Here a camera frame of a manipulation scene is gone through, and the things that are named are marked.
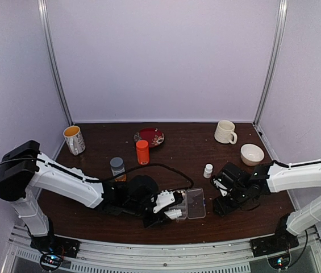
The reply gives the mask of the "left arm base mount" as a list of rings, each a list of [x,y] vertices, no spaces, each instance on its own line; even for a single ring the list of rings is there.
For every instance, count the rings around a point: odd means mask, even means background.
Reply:
[[[31,248],[38,250],[41,254],[39,265],[46,272],[58,270],[65,262],[65,258],[77,257],[80,242],[76,239],[56,236],[51,227],[45,236],[34,236],[30,230],[28,235],[31,239]]]

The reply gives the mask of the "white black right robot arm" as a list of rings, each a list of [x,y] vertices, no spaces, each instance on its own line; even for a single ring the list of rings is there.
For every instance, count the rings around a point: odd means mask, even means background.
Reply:
[[[211,183],[221,192],[212,202],[213,212],[223,217],[263,195],[321,187],[321,159],[295,164],[274,160],[255,166],[252,173],[227,163],[211,178]],[[275,251],[294,247],[297,236],[318,222],[321,222],[321,196],[280,218],[275,234],[270,236],[270,247]]]

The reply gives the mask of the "orange pill bottle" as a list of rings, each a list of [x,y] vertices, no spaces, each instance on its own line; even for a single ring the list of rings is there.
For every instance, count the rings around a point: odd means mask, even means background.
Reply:
[[[136,142],[137,161],[140,165],[149,163],[149,143],[146,140]]]

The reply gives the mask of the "grey lid pill bottle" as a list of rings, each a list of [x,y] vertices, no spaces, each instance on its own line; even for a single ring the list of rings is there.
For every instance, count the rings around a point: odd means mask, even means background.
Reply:
[[[124,161],[120,157],[114,157],[110,160],[110,167],[112,175],[115,176],[115,181],[125,182],[127,180],[127,176],[125,174]]]

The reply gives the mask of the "clear plastic pill organizer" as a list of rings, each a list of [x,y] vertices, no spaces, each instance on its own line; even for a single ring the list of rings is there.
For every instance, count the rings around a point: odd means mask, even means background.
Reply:
[[[177,222],[205,218],[206,203],[202,188],[182,189],[178,192],[182,194],[184,200],[173,207],[181,211],[181,216],[176,219]]]

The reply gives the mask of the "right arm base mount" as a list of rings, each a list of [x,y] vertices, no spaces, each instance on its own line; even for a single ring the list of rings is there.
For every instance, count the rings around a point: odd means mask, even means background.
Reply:
[[[253,256],[267,256],[272,269],[281,271],[291,265],[290,250],[299,246],[296,235],[285,229],[277,230],[273,235],[250,240]]]

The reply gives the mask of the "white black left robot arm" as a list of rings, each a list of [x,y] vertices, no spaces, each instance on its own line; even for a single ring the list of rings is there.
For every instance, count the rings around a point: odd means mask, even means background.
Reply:
[[[118,216],[122,213],[142,217],[144,227],[175,220],[173,191],[159,192],[149,176],[137,176],[129,182],[100,180],[86,176],[80,169],[66,168],[39,150],[40,144],[30,140],[8,152],[0,162],[0,199],[14,207],[30,234],[49,253],[60,248],[53,235],[49,218],[42,212],[33,187],[46,189],[75,200],[90,209]]]

